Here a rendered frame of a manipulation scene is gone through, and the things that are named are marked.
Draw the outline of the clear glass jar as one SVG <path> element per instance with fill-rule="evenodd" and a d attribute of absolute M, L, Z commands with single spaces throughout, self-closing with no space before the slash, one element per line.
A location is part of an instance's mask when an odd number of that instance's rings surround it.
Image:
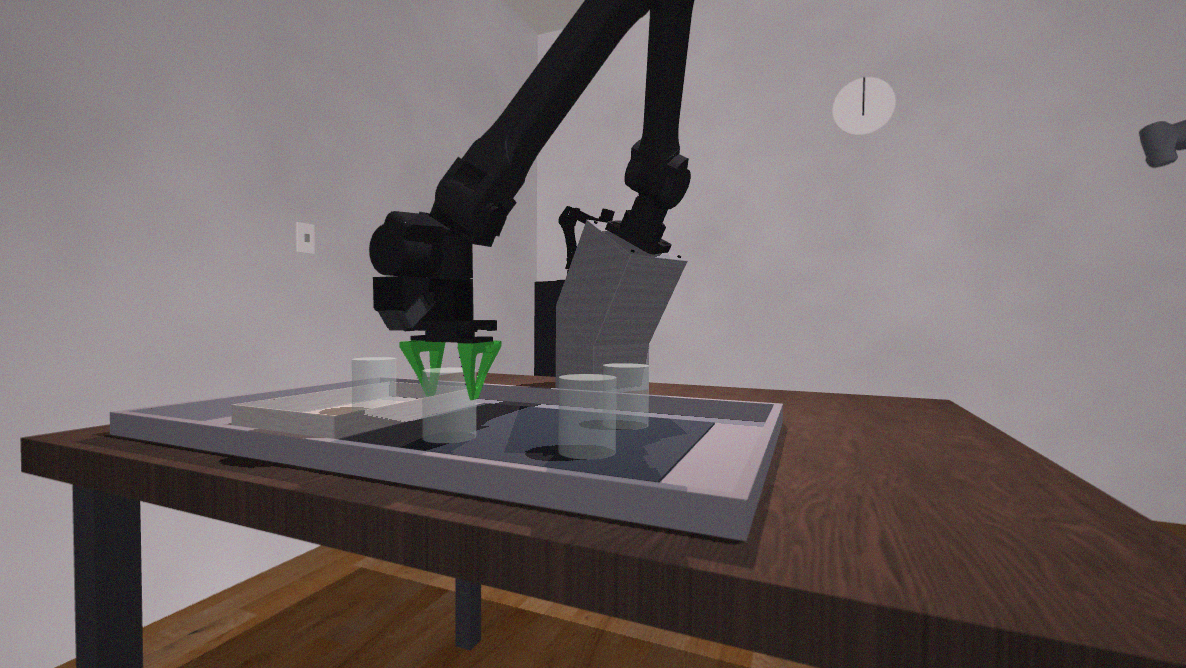
<path fill-rule="evenodd" d="M 649 365 L 604 364 L 602 375 L 617 377 L 616 430 L 643 430 L 649 426 Z"/>
<path fill-rule="evenodd" d="M 463 368 L 422 370 L 422 439 L 464 443 L 476 438 L 476 400 L 468 399 Z"/>
<path fill-rule="evenodd" d="M 396 358 L 352 360 L 352 412 L 396 403 Z"/>
<path fill-rule="evenodd" d="M 616 454 L 617 377 L 559 376 L 557 453 L 573 459 Z"/>

